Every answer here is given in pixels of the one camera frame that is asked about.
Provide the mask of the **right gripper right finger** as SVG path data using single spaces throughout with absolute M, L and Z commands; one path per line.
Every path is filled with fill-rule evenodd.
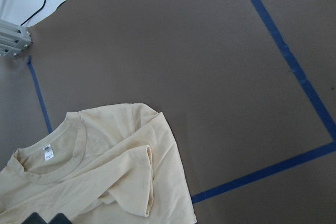
M 49 224 L 72 224 L 62 210 L 52 208 L 49 213 Z

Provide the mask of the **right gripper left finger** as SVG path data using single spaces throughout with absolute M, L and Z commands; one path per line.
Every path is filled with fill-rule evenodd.
M 37 212 L 32 212 L 24 220 L 24 224 L 47 224 L 47 222 Z

